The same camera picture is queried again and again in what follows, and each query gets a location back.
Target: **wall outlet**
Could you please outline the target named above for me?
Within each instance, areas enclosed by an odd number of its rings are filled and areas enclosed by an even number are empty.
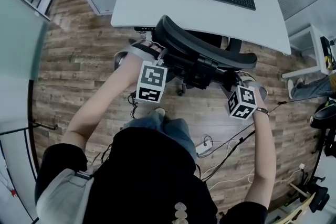
[[[202,155],[206,151],[208,151],[210,148],[212,148],[213,143],[210,139],[203,141],[200,145],[196,147],[196,153],[198,155]]]

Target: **office chair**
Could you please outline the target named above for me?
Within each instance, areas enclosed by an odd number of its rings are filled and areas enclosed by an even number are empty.
[[[174,77],[183,80],[180,95],[186,87],[206,89],[214,81],[221,85],[229,98],[232,87],[243,84],[236,71],[253,69],[257,63],[255,54],[239,53],[240,40],[231,39],[227,50],[222,50],[183,30],[166,15],[162,16],[152,33],[152,41],[164,48],[162,53],[141,44],[140,40],[115,55],[114,68],[118,68],[128,52],[143,60],[161,60],[162,66],[168,68],[166,83]]]

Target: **black shirt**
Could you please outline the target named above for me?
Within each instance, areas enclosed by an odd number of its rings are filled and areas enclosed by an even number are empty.
[[[69,144],[49,147],[38,172],[35,201],[64,169],[86,171],[83,151]],[[216,224],[217,208],[204,182],[194,176],[191,155],[177,142],[151,129],[126,128],[113,140],[109,159],[94,173],[84,223],[166,223],[175,204],[186,205],[190,224]],[[221,223],[264,223],[267,209],[243,202]]]

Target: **white table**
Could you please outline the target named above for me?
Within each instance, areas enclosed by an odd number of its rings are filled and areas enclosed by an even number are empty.
[[[254,0],[250,10],[214,0],[117,0],[111,25],[155,27],[168,15],[186,30],[233,37],[291,54],[277,0]]]
[[[321,37],[325,35],[321,33],[314,25],[310,25],[306,29],[296,33],[289,37],[289,41],[294,47],[298,48],[301,44],[308,46],[306,50],[302,53],[303,55],[314,55],[316,60],[316,66],[300,69],[297,71],[282,74],[283,79],[289,79],[292,77],[303,76],[310,73],[321,72],[322,74],[328,75],[333,72],[326,67],[324,53],[321,43]]]

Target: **person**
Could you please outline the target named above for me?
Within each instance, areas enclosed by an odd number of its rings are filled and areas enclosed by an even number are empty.
[[[325,76],[322,79],[305,84],[302,78],[299,78],[296,83],[289,79],[287,82],[288,95],[290,99],[308,99],[315,97],[330,97],[336,98],[336,73]]]
[[[93,174],[86,171],[88,139],[112,100],[138,81],[141,65],[141,58],[128,54],[77,111],[61,143],[46,149],[35,188],[43,223],[217,223],[207,185],[194,175],[196,151],[188,126],[183,119],[167,119],[162,108],[126,124],[113,138],[108,159]],[[256,101],[266,109],[259,91]],[[256,111],[253,119],[254,180],[244,202],[220,223],[259,224],[267,216],[276,174],[275,145],[268,115]]]

